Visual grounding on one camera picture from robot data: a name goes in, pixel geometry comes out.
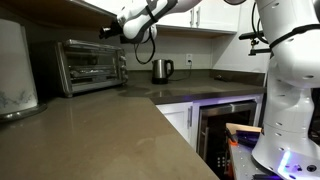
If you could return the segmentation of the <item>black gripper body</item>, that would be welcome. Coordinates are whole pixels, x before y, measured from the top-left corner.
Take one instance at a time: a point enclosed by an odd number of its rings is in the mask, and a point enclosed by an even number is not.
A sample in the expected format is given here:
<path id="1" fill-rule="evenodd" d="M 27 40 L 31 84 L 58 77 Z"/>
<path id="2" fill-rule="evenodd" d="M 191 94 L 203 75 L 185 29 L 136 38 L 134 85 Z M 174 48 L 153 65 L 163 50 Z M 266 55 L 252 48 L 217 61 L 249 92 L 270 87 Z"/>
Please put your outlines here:
<path id="1" fill-rule="evenodd" d="M 123 33 L 123 28 L 119 25 L 117 21 L 112 21 L 109 27 L 100 28 L 100 39 L 107 39 L 112 36 L 116 36 Z"/>

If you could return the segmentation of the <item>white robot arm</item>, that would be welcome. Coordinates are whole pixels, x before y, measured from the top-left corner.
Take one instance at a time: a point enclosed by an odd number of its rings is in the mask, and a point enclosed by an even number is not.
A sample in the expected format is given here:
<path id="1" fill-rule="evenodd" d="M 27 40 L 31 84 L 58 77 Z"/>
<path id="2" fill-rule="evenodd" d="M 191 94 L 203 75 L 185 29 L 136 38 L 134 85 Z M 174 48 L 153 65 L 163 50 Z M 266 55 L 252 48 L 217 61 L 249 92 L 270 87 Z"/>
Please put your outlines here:
<path id="1" fill-rule="evenodd" d="M 267 101 L 253 159 L 284 180 L 320 180 L 308 138 L 311 90 L 320 86 L 320 28 L 313 0 L 255 0 L 271 49 Z"/>

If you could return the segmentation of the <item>metal robot base table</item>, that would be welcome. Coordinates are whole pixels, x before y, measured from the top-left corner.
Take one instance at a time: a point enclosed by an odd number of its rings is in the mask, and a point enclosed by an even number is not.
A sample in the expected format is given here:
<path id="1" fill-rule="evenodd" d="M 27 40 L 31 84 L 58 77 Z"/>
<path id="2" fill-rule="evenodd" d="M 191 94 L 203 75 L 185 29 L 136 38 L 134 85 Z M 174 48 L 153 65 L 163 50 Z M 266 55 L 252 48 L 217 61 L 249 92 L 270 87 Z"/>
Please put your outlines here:
<path id="1" fill-rule="evenodd" d="M 230 153 L 229 172 L 234 180 L 282 180 L 279 176 L 264 169 L 253 161 L 252 148 L 237 142 L 237 131 L 259 133 L 259 127 L 227 123 L 227 145 Z"/>

